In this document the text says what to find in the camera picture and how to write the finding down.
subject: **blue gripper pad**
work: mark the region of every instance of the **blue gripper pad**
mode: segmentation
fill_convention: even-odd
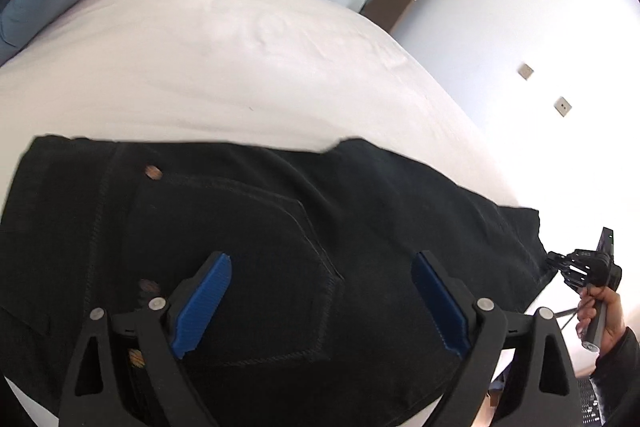
[[[471,349],[468,320],[423,253],[415,256],[411,277],[433,316],[445,347],[463,359]]]
[[[213,253],[196,275],[178,285],[169,298],[170,344],[177,359],[198,346],[231,282],[231,258]]]

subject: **white bed sheet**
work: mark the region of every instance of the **white bed sheet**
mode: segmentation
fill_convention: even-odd
[[[517,205],[433,77],[324,0],[83,0],[0,68],[1,192],[41,134],[314,151],[360,136]]]

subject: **black sleeve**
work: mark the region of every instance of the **black sleeve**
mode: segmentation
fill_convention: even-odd
[[[640,346],[634,332],[626,328],[611,351],[596,360],[596,369],[590,376],[603,420],[610,418],[639,374]]]

